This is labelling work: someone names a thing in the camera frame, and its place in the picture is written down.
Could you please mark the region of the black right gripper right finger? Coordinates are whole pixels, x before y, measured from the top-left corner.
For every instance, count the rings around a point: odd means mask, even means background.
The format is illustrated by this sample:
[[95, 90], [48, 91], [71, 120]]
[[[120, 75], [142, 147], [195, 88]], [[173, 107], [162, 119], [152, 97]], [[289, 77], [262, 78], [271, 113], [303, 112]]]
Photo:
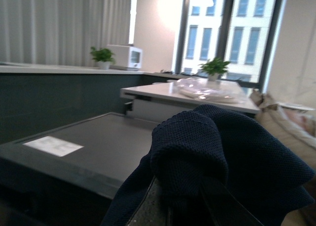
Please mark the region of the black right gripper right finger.
[[181, 215], [170, 208], [171, 226], [261, 226], [217, 179], [203, 179], [190, 211]]

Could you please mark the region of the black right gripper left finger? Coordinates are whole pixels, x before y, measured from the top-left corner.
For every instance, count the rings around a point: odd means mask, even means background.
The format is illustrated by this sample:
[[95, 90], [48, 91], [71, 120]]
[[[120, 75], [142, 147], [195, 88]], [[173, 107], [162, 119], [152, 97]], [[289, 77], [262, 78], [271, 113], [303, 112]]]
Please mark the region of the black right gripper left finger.
[[173, 209], [164, 205], [162, 187], [154, 177], [144, 198], [127, 222], [128, 226], [172, 226]]

